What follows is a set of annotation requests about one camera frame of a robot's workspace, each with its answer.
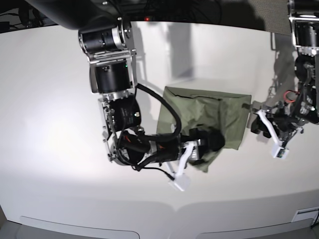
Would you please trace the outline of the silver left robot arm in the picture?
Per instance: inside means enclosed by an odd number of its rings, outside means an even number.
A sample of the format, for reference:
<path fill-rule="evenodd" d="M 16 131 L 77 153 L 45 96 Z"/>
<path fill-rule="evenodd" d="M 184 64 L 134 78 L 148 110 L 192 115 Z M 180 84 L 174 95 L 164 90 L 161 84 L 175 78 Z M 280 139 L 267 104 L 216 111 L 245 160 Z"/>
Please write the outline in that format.
<path fill-rule="evenodd" d="M 251 104 L 247 127 L 287 146 L 304 125 L 319 123 L 319 2 L 287 2 L 291 38 L 272 33 L 274 77 L 264 102 Z"/>

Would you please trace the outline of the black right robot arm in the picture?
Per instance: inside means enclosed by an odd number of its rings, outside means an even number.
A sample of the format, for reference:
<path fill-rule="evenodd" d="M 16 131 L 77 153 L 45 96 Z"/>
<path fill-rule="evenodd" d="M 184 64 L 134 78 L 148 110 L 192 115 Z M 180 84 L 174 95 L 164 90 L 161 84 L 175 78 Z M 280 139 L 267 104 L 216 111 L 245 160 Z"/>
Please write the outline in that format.
<path fill-rule="evenodd" d="M 152 163 L 199 162 L 209 152 L 225 145 L 214 128 L 193 127 L 182 133 L 182 123 L 173 107 L 160 95 L 139 84 L 136 49 L 129 18 L 115 0 L 32 0 L 30 4 L 52 21 L 77 30 L 79 45 L 88 58 L 91 91 L 100 95 L 104 137 L 112 139 L 108 156 L 136 171 L 151 169 Z M 136 99 L 141 90 L 157 99 L 172 115 L 173 132 L 147 135 Z"/>

